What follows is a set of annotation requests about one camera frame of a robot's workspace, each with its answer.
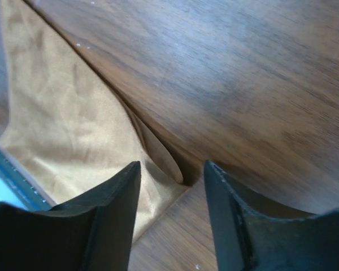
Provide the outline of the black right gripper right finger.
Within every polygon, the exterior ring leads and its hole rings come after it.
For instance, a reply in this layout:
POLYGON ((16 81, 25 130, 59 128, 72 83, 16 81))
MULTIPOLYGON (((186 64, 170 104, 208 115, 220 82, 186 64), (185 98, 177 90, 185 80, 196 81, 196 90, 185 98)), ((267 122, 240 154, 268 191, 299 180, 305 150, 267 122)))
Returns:
POLYGON ((203 173, 219 270, 339 270, 339 208, 285 206, 211 161, 203 173))

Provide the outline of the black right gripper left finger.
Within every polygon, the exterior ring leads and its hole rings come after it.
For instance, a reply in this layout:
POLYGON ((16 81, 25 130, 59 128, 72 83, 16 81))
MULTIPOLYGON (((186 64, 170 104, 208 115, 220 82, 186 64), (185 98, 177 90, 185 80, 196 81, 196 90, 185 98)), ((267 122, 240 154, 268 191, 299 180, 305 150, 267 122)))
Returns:
POLYGON ((0 202, 0 270, 127 270, 140 184, 133 161, 47 211, 0 202))

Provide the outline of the brown cloth napkin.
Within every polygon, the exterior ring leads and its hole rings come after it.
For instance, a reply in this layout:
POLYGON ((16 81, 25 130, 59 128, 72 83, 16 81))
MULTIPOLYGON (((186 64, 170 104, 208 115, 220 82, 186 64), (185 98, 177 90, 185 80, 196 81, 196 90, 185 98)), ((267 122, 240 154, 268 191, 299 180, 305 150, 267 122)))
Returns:
POLYGON ((75 50, 23 1, 0 1, 10 117, 5 149, 56 203, 141 163, 133 239, 183 192, 174 158, 75 50))

